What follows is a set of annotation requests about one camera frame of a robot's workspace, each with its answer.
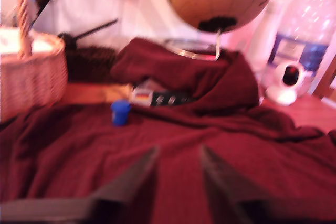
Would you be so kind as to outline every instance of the basket handle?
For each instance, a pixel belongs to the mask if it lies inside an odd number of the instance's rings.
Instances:
[[[17,20],[19,25],[19,40],[20,40],[20,51],[18,53],[18,58],[26,58],[32,55],[32,39],[29,36],[30,26],[32,21],[29,14],[29,0],[18,0],[17,5]]]

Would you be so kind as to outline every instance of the wooden table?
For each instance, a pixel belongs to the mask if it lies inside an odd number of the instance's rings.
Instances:
[[[311,95],[304,95],[291,106],[279,106],[265,99],[263,105],[290,115],[296,126],[315,126],[328,133],[336,129],[336,109]]]
[[[112,103],[115,100],[127,100],[131,92],[132,85],[68,84],[61,103]],[[267,99],[263,105],[290,115],[296,126],[316,126],[326,133],[336,129],[336,109],[310,95],[304,95],[291,106],[279,106]]]

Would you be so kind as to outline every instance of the wicker basket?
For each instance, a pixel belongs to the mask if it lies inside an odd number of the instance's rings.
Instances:
[[[20,8],[27,4],[27,0],[19,2]],[[23,14],[20,13],[20,8],[18,37],[21,50],[17,55],[1,54],[1,123],[33,106],[44,106],[59,101],[68,81],[64,42],[56,36],[29,32],[30,21],[27,20],[27,13],[24,13],[27,8],[21,9]],[[32,53],[31,41],[34,40],[47,42],[52,50]]]

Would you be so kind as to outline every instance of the maroon fabric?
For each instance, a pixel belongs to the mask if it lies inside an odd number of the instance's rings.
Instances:
[[[0,125],[1,201],[85,196],[157,145],[151,223],[211,223],[202,144],[274,197],[335,199],[335,131],[295,128],[285,114],[257,106],[257,84],[241,54],[197,61],[135,39],[118,57],[111,70],[117,81],[150,77],[197,101],[134,106],[125,127],[111,125],[108,104],[35,109]]]

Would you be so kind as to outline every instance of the camera lens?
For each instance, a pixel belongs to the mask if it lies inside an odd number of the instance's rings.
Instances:
[[[299,80],[299,69],[297,67],[294,66],[288,66],[286,68],[284,77],[282,79],[282,81],[284,82],[284,84],[288,85],[288,86],[293,86],[295,85],[298,80]]]

